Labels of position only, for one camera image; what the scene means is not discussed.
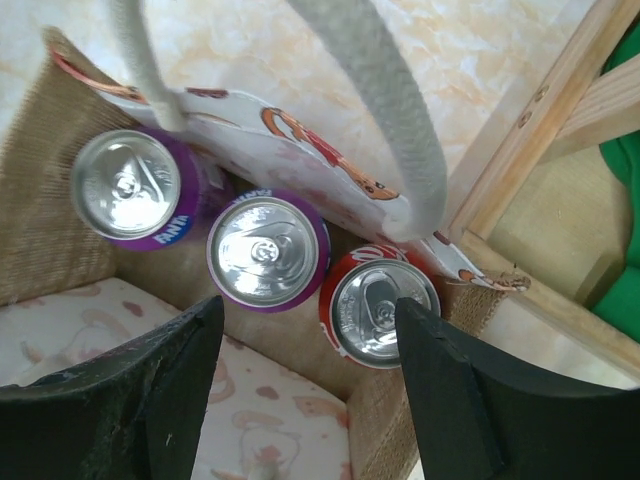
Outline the purple soda can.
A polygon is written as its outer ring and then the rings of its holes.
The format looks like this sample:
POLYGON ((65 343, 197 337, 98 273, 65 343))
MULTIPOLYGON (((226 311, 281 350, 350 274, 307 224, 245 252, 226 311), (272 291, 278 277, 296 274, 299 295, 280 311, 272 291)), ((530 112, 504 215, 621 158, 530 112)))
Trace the purple soda can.
POLYGON ((71 198, 92 230, 148 252, 206 236, 236 194, 213 155, 166 132, 104 132, 77 154, 71 198))
POLYGON ((210 276, 229 300, 278 313, 304 303, 321 286, 331 261, 322 216, 283 189, 249 190, 228 204, 206 243, 210 276))

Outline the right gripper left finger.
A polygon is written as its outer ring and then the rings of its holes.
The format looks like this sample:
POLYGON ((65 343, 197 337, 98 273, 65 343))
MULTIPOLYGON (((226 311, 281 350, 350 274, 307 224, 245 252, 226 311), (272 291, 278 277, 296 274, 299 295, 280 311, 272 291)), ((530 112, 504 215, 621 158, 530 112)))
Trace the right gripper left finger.
POLYGON ((2 387, 2 478, 190 478, 223 328, 212 297, 89 361, 2 387))

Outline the wooden clothes rack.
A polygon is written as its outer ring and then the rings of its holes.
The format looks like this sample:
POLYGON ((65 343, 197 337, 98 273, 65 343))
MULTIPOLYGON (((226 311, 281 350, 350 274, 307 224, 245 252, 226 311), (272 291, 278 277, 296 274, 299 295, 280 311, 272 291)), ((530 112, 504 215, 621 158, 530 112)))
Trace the wooden clothes rack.
POLYGON ((534 91, 451 224, 479 266, 523 276, 514 295, 549 326, 630 372, 639 345, 593 314, 622 272, 631 233, 623 187, 598 145, 639 126, 639 63, 604 71, 639 23, 635 1, 564 1, 537 46, 534 91))

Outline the canvas tote bag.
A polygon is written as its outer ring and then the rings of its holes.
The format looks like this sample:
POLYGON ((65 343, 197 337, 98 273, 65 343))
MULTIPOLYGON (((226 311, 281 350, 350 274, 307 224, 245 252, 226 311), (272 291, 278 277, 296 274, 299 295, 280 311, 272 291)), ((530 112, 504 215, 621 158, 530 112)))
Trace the canvas tote bag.
POLYGON ((243 479, 262 463, 282 479, 406 478, 418 447, 403 373, 331 346, 319 317, 328 273, 295 308, 246 310, 210 276, 209 232, 139 252, 86 225, 71 198, 77 154, 104 132, 139 127, 202 147, 229 180, 308 201, 331 255, 362 237, 419 256, 445 318, 469 334, 529 281, 477 268, 439 233, 398 234, 424 197, 384 185, 283 109, 235 89, 166 88, 137 2, 111 2, 106 28, 126 47, 131 85, 48 27, 39 72, 2 128, 1 389, 89 361, 219 296, 223 336, 190 478, 243 479))

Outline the purple soda can middle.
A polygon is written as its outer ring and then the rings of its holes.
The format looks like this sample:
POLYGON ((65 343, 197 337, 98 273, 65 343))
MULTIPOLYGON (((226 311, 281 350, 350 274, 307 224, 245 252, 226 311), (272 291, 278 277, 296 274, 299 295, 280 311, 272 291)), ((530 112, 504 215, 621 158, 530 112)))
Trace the purple soda can middle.
POLYGON ((206 243, 210 276, 229 300, 278 313, 304 303, 321 286, 331 261, 322 216, 283 189, 249 190, 228 204, 206 243))

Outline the red cola can in bag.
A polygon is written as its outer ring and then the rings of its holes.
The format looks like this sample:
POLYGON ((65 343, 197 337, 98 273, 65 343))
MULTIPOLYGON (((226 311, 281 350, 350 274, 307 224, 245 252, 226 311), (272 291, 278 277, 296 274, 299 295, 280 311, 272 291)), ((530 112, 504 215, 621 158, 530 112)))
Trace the red cola can in bag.
POLYGON ((441 313, 433 275, 416 254, 390 244, 366 244, 330 270, 319 296, 320 326, 337 353, 372 369, 401 365, 395 306, 411 298, 441 313))

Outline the green tank top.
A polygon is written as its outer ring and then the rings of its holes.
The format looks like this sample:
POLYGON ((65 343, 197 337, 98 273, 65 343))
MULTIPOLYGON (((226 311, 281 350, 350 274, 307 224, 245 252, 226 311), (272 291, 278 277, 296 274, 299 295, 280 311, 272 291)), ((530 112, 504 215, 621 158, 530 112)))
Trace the green tank top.
POLYGON ((639 131, 604 142, 599 148, 610 171, 628 190, 632 230, 623 272, 592 312, 639 342, 639 131))

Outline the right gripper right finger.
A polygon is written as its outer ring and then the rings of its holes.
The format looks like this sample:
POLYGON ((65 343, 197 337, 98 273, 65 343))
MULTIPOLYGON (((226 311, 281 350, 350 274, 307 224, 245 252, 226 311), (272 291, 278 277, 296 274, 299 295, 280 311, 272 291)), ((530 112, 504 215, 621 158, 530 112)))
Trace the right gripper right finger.
POLYGON ((426 478, 638 478, 638 390, 537 367, 410 298, 395 317, 426 478))

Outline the purple soda can left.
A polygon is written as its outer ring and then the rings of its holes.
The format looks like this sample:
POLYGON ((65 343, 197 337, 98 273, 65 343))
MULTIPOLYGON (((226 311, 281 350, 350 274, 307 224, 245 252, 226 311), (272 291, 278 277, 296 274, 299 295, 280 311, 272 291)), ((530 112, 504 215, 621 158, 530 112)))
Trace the purple soda can left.
POLYGON ((166 132, 104 132, 77 154, 71 198, 92 230, 148 252, 206 236, 236 194, 213 155, 166 132))

